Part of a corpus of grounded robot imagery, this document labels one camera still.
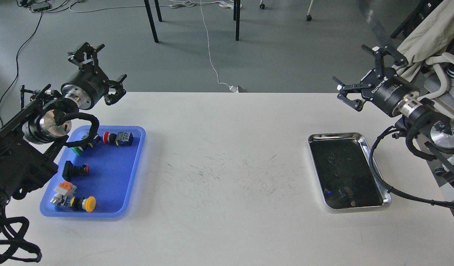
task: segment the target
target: grey floor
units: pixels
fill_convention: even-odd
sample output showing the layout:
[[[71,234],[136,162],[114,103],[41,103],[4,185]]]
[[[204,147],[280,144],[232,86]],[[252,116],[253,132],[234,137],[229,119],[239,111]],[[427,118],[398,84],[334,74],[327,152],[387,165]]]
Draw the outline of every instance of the grey floor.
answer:
[[[318,0],[312,7],[313,20],[307,22],[308,0],[265,0],[265,10],[258,8],[258,0],[244,0],[239,42],[234,40],[232,10],[218,5],[202,9],[221,82],[240,85],[248,92],[335,93],[332,76],[354,83],[373,68],[362,44],[373,47],[402,41],[401,36],[395,40],[388,36],[418,1]],[[168,3],[160,0],[161,5]],[[133,5],[143,1],[86,0],[73,9]],[[1,108],[4,122],[19,111],[19,86],[36,90],[51,83],[58,89],[76,72],[67,52],[83,42],[106,45],[99,53],[100,66],[112,79],[127,74],[127,91],[229,92],[227,86],[217,84],[210,66],[200,7],[162,7],[161,13],[164,22],[156,21],[159,44],[153,42],[143,7],[45,14],[20,53],[20,77]],[[14,79],[16,52],[39,16],[17,7],[13,0],[0,0],[0,96]]]

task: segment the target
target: stainless steel tray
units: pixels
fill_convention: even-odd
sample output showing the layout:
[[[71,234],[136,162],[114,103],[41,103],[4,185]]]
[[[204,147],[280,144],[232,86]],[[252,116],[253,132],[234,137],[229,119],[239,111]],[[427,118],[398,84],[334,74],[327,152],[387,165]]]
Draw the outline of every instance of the stainless steel tray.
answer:
[[[391,204],[391,196],[371,174],[370,148],[362,134],[313,134],[308,143],[321,194],[330,209],[364,211]]]

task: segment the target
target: black table leg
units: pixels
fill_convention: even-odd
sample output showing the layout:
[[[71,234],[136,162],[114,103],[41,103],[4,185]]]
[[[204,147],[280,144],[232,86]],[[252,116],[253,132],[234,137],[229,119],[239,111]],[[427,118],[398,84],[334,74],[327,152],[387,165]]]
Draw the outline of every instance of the black table leg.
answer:
[[[150,3],[148,0],[144,0],[145,2],[145,7],[146,7],[146,13],[148,14],[148,20],[150,21],[150,27],[151,27],[151,33],[153,33],[153,39],[155,40],[156,43],[158,43],[158,35],[156,34],[156,29],[155,29],[155,22],[153,21],[153,15],[151,14],[151,8],[150,8]]]
[[[238,36],[240,33],[240,0],[237,0],[237,12],[236,12],[236,26],[235,26],[235,40],[238,41]]]
[[[237,0],[234,0],[234,21],[237,19]]]
[[[160,4],[158,3],[158,0],[155,0],[155,7],[156,7],[156,14],[158,15],[158,21],[163,22],[163,19],[161,18]]]

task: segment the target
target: white table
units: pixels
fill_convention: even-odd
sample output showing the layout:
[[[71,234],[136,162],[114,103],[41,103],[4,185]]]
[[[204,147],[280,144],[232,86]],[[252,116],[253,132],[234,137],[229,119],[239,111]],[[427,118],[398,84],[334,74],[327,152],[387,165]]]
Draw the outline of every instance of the white table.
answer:
[[[379,211],[324,206],[308,136],[359,132],[371,144],[396,120],[372,104],[358,113],[335,94],[128,93],[90,112],[147,132],[131,202],[93,220],[44,217],[46,187],[13,200],[7,215],[29,218],[42,265],[454,265],[448,209],[396,196]],[[395,187],[442,199],[404,140],[382,141],[376,161]]]

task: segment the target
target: yellow mushroom button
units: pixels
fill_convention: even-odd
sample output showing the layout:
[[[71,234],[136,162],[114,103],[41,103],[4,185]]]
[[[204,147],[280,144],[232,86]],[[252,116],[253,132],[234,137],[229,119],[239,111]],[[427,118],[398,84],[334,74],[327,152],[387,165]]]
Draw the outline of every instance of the yellow mushroom button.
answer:
[[[92,212],[95,208],[95,198],[90,196],[87,199],[85,199],[84,202],[84,209],[86,212]]]

